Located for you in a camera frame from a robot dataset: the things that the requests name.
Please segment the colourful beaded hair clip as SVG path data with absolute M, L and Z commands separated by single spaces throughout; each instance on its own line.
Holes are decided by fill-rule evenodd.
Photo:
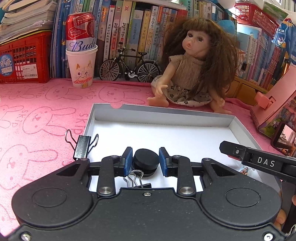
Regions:
M 249 168 L 247 166 L 243 166 L 239 172 L 243 175 L 248 175 Z

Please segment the red mesh basket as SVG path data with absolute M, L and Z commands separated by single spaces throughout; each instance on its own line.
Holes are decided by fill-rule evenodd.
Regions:
M 237 23 L 261 28 L 272 39 L 280 26 L 267 13 L 252 3 L 237 3 L 234 6 Z

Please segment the smartphone with lit screen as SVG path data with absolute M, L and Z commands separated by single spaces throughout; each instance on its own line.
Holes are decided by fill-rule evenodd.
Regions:
M 271 146 L 286 156 L 295 157 L 295 136 L 295 128 L 290 127 L 285 122 L 280 122 L 271 139 Z

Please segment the stack of books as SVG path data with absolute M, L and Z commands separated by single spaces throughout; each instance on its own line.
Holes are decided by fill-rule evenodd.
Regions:
M 1 44 L 53 28 L 57 1 L 7 1 L 1 3 Z

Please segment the blue white round plush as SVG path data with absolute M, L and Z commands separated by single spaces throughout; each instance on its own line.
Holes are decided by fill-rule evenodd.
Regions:
M 230 35 L 236 35 L 235 24 L 231 20 L 220 20 L 217 24 L 224 30 L 224 32 Z

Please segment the white cardboard box tray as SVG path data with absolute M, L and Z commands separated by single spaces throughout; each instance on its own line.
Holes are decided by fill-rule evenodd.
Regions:
M 219 150 L 223 141 L 259 149 L 248 129 L 232 115 L 173 108 L 95 103 L 84 134 L 98 136 L 90 152 L 92 162 L 121 155 L 127 147 L 158 152 L 164 147 L 170 155 L 182 155 L 193 162 L 211 158 L 235 170 L 241 163 Z

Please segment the black binder clip on rim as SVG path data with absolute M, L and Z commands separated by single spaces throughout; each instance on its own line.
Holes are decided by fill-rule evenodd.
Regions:
M 72 136 L 71 130 L 67 130 L 65 133 L 65 141 L 70 144 L 74 150 L 73 160 L 77 161 L 79 159 L 88 158 L 88 154 L 91 150 L 97 146 L 99 140 L 99 135 L 96 134 L 94 139 L 91 136 L 79 135 L 78 139 L 75 140 Z

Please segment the red beer can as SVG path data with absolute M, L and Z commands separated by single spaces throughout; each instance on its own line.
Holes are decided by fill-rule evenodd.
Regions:
M 93 49 L 94 24 L 91 12 L 70 14 L 66 21 L 66 49 L 71 52 Z

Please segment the brown-haired doll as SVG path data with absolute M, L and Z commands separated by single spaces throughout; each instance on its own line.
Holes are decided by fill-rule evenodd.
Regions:
M 147 99 L 148 105 L 208 104 L 216 113 L 231 114 L 224 105 L 238 67 L 233 34 L 209 19 L 182 19 L 165 37 L 162 63 L 166 67 L 151 83 L 154 96 Z

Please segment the pink triangular toy house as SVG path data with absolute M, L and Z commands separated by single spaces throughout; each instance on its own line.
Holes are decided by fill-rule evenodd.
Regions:
M 259 132 L 272 138 L 281 122 L 295 128 L 295 65 L 267 94 L 257 93 L 250 114 Z

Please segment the miniature black bicycle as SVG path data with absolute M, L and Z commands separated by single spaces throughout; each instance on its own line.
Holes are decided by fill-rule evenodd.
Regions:
M 101 80 L 116 81 L 124 76 L 126 79 L 136 78 L 138 82 L 151 83 L 155 77 L 160 75 L 160 69 L 156 61 L 144 59 L 147 52 L 138 52 L 136 49 L 128 50 L 137 52 L 139 56 L 126 55 L 126 46 L 117 49 L 118 55 L 115 58 L 107 59 L 99 68 L 99 77 Z M 133 68 L 126 64 L 125 59 L 138 59 Z

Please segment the white cat paper cup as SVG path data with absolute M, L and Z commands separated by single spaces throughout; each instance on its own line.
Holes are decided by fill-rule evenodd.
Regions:
M 66 50 L 74 87 L 83 89 L 92 85 L 96 52 L 97 45 L 92 49 L 80 52 Z

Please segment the black binder clip in tray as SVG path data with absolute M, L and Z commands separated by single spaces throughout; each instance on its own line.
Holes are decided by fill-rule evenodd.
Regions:
M 126 177 L 123 177 L 123 180 L 128 188 L 151 188 L 151 183 L 142 183 L 143 177 L 144 172 L 142 170 L 132 170 Z

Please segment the red plastic crate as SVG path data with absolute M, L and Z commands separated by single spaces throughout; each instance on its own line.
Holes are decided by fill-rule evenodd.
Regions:
M 1 84 L 50 80 L 51 31 L 39 31 L 1 45 Z

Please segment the pink bunny table cloth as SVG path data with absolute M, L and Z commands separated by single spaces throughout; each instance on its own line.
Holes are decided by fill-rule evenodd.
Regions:
M 7 235 L 18 227 L 19 223 L 12 211 L 11 199 L 19 188 L 45 176 L 73 161 L 74 150 L 65 142 L 66 130 L 76 140 L 83 135 L 89 114 L 94 103 L 107 103 L 112 108 L 123 104 L 146 105 L 152 95 L 150 85 L 139 83 L 103 83 L 94 82 L 86 89 L 75 88 L 71 80 L 55 79 L 46 84 L 4 84 L 1 85 L 1 234 Z M 250 107 L 237 99 L 229 99 L 226 109 L 232 111 L 244 124 L 264 150 L 273 152 L 269 139 L 259 134 L 249 114 Z M 206 147 L 197 147 L 189 141 L 190 134 L 184 133 L 185 140 L 177 137 L 177 128 L 163 142 L 150 139 L 152 132 L 132 131 L 127 134 L 133 140 L 119 137 L 106 137 L 99 128 L 98 144 L 89 154 L 94 162 L 111 154 L 121 155 L 126 146 L 134 151 L 147 148 L 158 151 L 160 146 L 173 151 L 199 151 L 210 154 L 214 151 Z

